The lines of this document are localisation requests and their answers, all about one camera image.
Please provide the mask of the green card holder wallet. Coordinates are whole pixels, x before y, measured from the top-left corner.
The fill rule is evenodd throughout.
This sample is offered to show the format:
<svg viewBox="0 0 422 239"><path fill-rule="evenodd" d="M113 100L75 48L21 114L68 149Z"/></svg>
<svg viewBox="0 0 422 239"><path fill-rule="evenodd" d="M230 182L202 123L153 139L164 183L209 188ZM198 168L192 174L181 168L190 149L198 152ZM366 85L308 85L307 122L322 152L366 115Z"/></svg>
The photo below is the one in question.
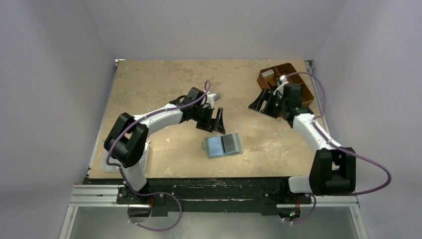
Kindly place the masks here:
<svg viewBox="0 0 422 239"><path fill-rule="evenodd" d="M209 159L243 153L238 133L206 137L203 142L203 150L207 153Z"/></svg>

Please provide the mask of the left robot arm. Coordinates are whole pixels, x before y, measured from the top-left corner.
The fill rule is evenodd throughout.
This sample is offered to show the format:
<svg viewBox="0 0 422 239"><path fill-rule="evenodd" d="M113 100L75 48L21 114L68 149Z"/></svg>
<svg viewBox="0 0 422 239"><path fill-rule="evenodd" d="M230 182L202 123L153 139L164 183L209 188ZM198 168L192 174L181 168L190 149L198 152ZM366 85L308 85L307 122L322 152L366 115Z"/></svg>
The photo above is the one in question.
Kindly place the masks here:
<svg viewBox="0 0 422 239"><path fill-rule="evenodd" d="M165 106L142 115L132 116L122 113L117 118L104 142L108 152L107 165L119 168L124 181L131 188L129 197L141 204L148 199L145 188L141 158L144 154L148 137L168 126L194 120L197 129L225 134L223 109L215 110L213 105L220 99L218 93L208 93L192 87L187 95L182 95Z"/></svg>

